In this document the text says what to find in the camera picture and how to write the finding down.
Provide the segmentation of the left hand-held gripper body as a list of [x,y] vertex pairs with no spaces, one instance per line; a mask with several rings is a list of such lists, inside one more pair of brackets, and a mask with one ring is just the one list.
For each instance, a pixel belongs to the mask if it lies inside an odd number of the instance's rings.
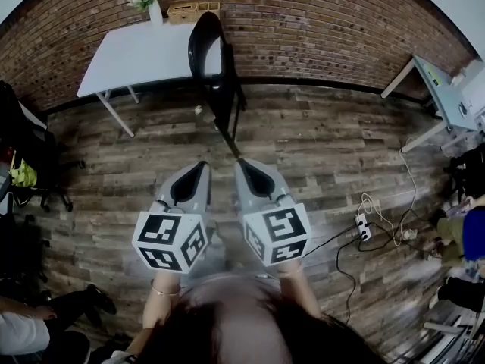
[[187,275],[209,244],[200,214],[141,211],[132,246],[147,268]]

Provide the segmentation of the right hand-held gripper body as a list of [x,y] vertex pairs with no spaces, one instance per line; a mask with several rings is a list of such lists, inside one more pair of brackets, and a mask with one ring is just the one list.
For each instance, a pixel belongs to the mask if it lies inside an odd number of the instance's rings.
[[243,239],[264,266],[303,257],[311,239],[303,204],[291,196],[275,200],[241,197],[237,208]]

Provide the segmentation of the person's left forearm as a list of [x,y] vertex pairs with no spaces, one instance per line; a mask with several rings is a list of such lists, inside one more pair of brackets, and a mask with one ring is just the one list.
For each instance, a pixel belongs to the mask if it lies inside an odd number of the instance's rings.
[[151,282],[148,299],[142,315],[142,327],[154,328],[163,322],[180,297],[180,276],[169,271],[158,271]]

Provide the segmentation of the person's right forearm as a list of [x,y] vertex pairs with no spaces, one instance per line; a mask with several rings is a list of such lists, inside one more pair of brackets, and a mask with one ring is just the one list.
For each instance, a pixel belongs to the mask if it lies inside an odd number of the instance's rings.
[[309,315],[321,319],[317,297],[308,282],[301,262],[292,259],[277,266],[281,293],[298,303]]

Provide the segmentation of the black office chair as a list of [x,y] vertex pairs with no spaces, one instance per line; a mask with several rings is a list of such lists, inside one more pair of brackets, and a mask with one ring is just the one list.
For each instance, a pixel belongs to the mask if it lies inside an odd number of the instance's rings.
[[12,87],[0,80],[0,143],[13,150],[12,160],[19,164],[23,159],[36,170],[37,184],[34,187],[16,187],[12,183],[17,206],[24,207],[33,196],[40,196],[40,207],[44,212],[50,208],[47,199],[52,194],[60,196],[67,211],[73,210],[67,192],[60,186],[61,177],[73,168],[84,169],[83,160],[60,162],[61,146],[55,142],[53,133],[33,123],[24,113]]
[[458,201],[465,196],[474,199],[485,194],[485,143],[465,152],[458,158],[451,158],[449,166],[443,169],[452,181],[454,187],[451,194],[458,193]]

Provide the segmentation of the person's grey trousers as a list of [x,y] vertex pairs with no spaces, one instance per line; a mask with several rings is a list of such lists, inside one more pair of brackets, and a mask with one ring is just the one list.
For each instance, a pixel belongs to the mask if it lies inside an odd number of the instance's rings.
[[264,272],[262,263],[243,239],[239,224],[220,224],[213,220],[207,227],[211,236],[205,261],[214,272],[258,274]]

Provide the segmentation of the person's pale shirt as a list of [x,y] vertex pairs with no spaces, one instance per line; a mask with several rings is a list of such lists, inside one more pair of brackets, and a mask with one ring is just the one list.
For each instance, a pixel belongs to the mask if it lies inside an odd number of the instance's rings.
[[209,275],[186,288],[180,302],[190,307],[221,304],[231,312],[243,312],[262,307],[271,297],[279,295],[280,283],[270,275],[220,273]]

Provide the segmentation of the white power strip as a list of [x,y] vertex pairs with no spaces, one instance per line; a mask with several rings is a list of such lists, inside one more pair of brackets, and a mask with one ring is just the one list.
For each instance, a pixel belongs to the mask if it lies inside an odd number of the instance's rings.
[[368,241],[372,237],[370,225],[364,213],[355,216],[355,225],[363,241]]

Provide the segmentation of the white table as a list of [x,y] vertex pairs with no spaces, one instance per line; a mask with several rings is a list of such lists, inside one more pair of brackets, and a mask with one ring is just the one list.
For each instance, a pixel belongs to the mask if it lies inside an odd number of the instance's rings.
[[121,27],[106,33],[81,81],[77,96],[95,95],[124,131],[134,133],[109,103],[107,93],[145,83],[188,79],[189,38],[194,24],[156,25],[151,21]]

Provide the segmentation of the yellow-green bag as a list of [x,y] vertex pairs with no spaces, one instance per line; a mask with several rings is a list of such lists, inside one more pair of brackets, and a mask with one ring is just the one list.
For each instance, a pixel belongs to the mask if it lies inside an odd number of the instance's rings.
[[16,164],[15,159],[12,160],[9,174],[13,186],[34,187],[37,184],[36,170],[30,167],[23,159],[19,164]]

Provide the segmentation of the white vase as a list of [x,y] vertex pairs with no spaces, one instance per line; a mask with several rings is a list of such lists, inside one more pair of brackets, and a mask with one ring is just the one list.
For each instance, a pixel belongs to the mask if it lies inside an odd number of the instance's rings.
[[157,0],[154,0],[149,6],[149,18],[154,27],[163,25],[163,14]]

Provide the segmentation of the wicker organiser box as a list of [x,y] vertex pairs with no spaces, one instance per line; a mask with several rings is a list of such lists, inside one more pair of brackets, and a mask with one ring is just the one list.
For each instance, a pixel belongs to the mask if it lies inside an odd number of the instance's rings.
[[170,24],[196,23],[206,12],[220,17],[220,2],[187,2],[171,5],[167,10]]

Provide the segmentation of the light blue desk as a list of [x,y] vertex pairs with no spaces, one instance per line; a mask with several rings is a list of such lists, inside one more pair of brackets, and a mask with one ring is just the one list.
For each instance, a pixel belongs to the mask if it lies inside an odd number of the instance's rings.
[[460,140],[473,137],[477,133],[485,134],[485,61],[473,60],[455,77],[449,76],[440,69],[446,77],[446,82],[438,87],[430,81],[423,67],[424,62],[426,60],[422,57],[413,55],[411,60],[380,94],[385,99],[415,69],[424,81],[431,94],[437,114],[441,117],[441,122],[437,125],[406,143],[401,148],[401,153],[411,151],[446,129],[451,130],[455,137],[442,145],[441,149],[446,149]]

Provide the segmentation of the green flat item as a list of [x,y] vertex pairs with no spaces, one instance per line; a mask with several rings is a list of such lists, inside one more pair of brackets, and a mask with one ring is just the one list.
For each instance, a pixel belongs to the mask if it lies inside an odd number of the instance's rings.
[[423,67],[434,86],[442,86],[446,82],[444,73],[435,65],[424,62]]

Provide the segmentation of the white metal desk frame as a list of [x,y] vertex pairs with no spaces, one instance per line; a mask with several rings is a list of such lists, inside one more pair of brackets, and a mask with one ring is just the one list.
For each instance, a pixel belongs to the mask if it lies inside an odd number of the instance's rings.
[[485,364],[485,313],[463,311],[450,325],[425,322],[433,340],[416,364]]

